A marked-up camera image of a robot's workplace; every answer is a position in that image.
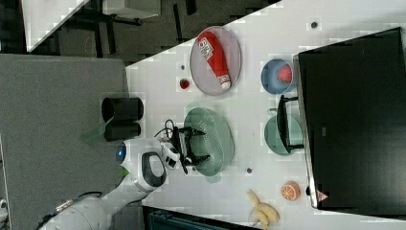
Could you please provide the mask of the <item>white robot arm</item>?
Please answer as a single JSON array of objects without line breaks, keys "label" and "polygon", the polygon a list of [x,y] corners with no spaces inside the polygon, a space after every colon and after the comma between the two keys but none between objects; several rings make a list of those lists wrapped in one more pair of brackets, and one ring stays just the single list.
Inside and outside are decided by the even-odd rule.
[{"label": "white robot arm", "polygon": [[174,127],[170,136],[133,138],[121,143],[116,160],[127,171],[120,184],[104,196],[88,192],[57,206],[35,230],[107,230],[112,217],[131,202],[160,188],[167,171],[177,165],[196,166],[208,157],[192,152],[191,138],[204,132],[190,126]]}]

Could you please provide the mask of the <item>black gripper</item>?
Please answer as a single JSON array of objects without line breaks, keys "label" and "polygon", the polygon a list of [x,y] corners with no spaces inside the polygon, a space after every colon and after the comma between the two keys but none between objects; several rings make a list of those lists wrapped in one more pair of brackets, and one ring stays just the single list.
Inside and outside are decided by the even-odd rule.
[{"label": "black gripper", "polygon": [[180,153],[180,163],[184,173],[188,173],[187,167],[191,164],[200,164],[209,159],[210,155],[191,156],[192,147],[190,140],[192,136],[205,135],[202,130],[190,127],[179,128],[175,126],[171,136],[171,142],[176,150]]}]

